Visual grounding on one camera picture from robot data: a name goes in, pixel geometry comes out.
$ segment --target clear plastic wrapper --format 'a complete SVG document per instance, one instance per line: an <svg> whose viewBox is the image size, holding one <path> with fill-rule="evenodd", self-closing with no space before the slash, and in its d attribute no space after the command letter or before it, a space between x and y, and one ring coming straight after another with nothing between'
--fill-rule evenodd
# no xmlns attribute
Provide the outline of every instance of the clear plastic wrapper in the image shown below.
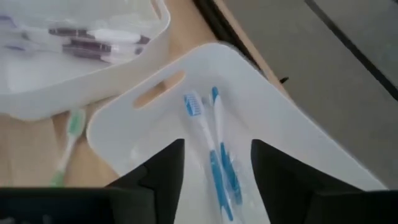
<svg viewBox="0 0 398 224"><path fill-rule="evenodd" d="M122 63L143 51L158 21L150 1L0 0L0 47Z"/></svg>

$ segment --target gray floor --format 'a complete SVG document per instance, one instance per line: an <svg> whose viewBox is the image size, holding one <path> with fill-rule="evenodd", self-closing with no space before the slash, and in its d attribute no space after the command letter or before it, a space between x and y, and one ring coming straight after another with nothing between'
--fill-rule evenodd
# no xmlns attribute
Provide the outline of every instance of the gray floor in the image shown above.
<svg viewBox="0 0 398 224"><path fill-rule="evenodd" d="M398 188L398 102L304 1L224 1L274 73L290 78L284 86L296 104L387 186ZM387 61L392 79L398 50L393 53L375 58Z"/></svg>

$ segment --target white plastic basket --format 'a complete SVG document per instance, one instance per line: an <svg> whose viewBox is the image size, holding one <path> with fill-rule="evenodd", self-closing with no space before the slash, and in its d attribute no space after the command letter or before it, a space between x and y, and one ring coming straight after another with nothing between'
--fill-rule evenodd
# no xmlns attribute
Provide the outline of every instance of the white plastic basket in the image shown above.
<svg viewBox="0 0 398 224"><path fill-rule="evenodd" d="M127 63L109 66L49 52L15 60L9 50L0 52L0 113L37 120L121 94L143 81L169 57L170 14L164 0L155 2L160 22L147 30L152 39L144 51Z"/></svg>
<svg viewBox="0 0 398 224"><path fill-rule="evenodd" d="M185 72L182 81L142 108L133 107L140 95L179 71ZM197 144L183 103L187 91L195 89L206 96L213 86L220 90L229 111L227 120L233 127L229 129L233 132L229 145L235 148L242 165L238 172L246 177L242 185L252 194L251 203L264 211L249 216L249 223L267 223L252 173L252 139L263 140L360 189L385 189L240 54L225 45L207 44L98 110L87 130L90 146L119 175L139 166L174 140L185 139L184 180L175 223L216 223L216 206L207 192L207 179L197 153L207 149Z"/></svg>

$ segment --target wooden surface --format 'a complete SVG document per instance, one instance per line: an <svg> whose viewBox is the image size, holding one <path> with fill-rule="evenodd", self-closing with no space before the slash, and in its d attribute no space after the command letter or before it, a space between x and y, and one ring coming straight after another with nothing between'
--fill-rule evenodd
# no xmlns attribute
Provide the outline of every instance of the wooden surface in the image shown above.
<svg viewBox="0 0 398 224"><path fill-rule="evenodd" d="M191 0L166 0L172 15L170 60L194 47L216 41ZM283 91L273 73L268 79ZM170 83L158 87L167 89ZM88 118L106 99L86 106ZM65 147L68 114L34 123L0 116L0 186L46 186ZM117 175L89 147L85 134L77 142L70 159L67 186L98 187L115 180Z"/></svg>

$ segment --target white toothbrush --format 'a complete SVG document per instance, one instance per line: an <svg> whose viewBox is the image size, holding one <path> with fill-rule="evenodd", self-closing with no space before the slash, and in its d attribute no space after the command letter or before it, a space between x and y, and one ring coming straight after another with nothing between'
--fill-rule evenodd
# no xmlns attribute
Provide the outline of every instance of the white toothbrush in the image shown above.
<svg viewBox="0 0 398 224"><path fill-rule="evenodd" d="M68 143L65 152L58 163L57 171L53 176L50 185L53 187L63 187L63 177L72 154L77 139L83 133L86 125L86 111L83 109L71 110L67 124Z"/></svg>
<svg viewBox="0 0 398 224"><path fill-rule="evenodd" d="M206 138L206 143L210 152L211 173L213 174L213 181L217 192L218 202L220 204L220 212L224 224L236 223L233 216L231 205L227 198L226 190L223 182L223 175L220 165L220 160L216 153L216 145L211 136L209 125L205 117L205 108L201 102L199 94L195 91L184 95L185 107L188 115L198 123Z"/></svg>

